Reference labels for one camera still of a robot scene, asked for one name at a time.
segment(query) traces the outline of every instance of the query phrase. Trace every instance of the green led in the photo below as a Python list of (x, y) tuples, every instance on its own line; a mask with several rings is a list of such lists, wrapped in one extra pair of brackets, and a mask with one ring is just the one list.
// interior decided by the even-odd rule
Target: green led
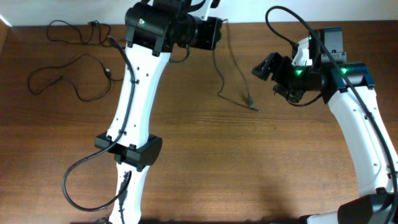
[(296, 70), (297, 76), (299, 76), (302, 72), (303, 72), (303, 70)]

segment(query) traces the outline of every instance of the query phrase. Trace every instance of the black bracket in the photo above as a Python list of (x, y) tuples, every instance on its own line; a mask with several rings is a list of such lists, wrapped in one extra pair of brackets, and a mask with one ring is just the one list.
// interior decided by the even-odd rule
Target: black bracket
[[(95, 138), (95, 147), (98, 149), (104, 149), (111, 143), (112, 139), (110, 136), (106, 136), (106, 133), (102, 133)], [(136, 167), (138, 172), (141, 172), (145, 166), (151, 166), (155, 163), (162, 143), (162, 138), (150, 134), (147, 143), (138, 149), (132, 144), (130, 147), (117, 144), (109, 152), (114, 154), (114, 159), (119, 164), (122, 162), (128, 163)]]

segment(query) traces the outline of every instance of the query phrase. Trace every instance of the white backdrop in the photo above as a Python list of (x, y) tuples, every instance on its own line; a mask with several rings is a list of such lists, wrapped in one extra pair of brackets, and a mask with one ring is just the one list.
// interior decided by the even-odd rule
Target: white backdrop
[[(13, 26), (47, 25), (54, 19), (72, 24), (99, 20), (124, 24), (124, 15), (138, 0), (1, 0), (0, 14)], [(211, 16), (230, 22), (263, 22), (275, 5), (288, 7), (307, 21), (398, 20), (398, 0), (221, 0)], [(271, 21), (294, 21), (282, 11)]]

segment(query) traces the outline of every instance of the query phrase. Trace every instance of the white wall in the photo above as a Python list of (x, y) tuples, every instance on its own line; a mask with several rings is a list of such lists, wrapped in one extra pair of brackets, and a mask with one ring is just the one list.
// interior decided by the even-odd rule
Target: white wall
[[(1, 0), (0, 14), (13, 26), (47, 25), (54, 19), (72, 24), (99, 20), (123, 24), (129, 7), (138, 0)], [(288, 7), (307, 21), (398, 20), (398, 0), (221, 0), (211, 16), (231, 22), (264, 22), (266, 11), (275, 5)], [(294, 21), (282, 11), (272, 21)]]

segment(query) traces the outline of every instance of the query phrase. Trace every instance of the wooden surface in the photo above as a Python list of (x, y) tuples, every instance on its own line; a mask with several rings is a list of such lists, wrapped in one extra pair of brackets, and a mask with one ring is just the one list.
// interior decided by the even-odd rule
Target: wooden surface
[[(381, 115), (398, 146), (398, 22), (315, 22), (314, 28), (342, 26), (350, 62), (362, 61), (376, 82)], [(293, 40), (307, 35), (298, 23), (276, 24)], [(76, 40), (67, 27), (55, 35)], [(124, 27), (114, 27), (119, 39)], [(193, 221), (269, 220), (332, 212), (358, 197), (357, 182), (340, 127), (321, 101), (306, 108), (274, 96), (273, 82), (251, 75), (271, 52), (290, 55), (288, 43), (264, 24), (231, 25), (233, 50), (251, 83), (257, 113), (218, 98), (221, 80), (211, 52), (193, 49), (183, 63), (169, 64), (155, 98), (150, 132), (164, 145), (149, 170), (142, 198), (144, 218)], [(61, 179), (75, 161), (96, 152), (94, 138), (107, 130), (121, 83), (92, 103), (80, 102), (67, 83), (31, 95), (32, 70), (60, 65), (74, 55), (92, 53), (114, 77), (124, 64), (115, 49), (49, 43), (44, 27), (13, 27), (0, 59), (0, 220), (2, 223), (89, 223), (111, 208), (86, 213), (70, 206)], [(173, 58), (184, 55), (175, 48)], [(226, 38), (217, 60), (226, 77), (224, 95), (244, 101), (244, 84), (233, 66)], [(79, 82), (81, 94), (104, 88), (100, 66), (84, 59), (64, 74)], [(314, 97), (309, 93), (305, 100)], [(110, 154), (77, 168), (68, 180), (71, 196), (86, 207), (107, 202), (116, 189), (116, 165)]]
[(0, 57), (2, 53), (2, 48), (4, 47), (4, 43), (7, 39), (7, 32), (8, 32), (8, 26), (3, 23), (2, 20), (0, 20)]

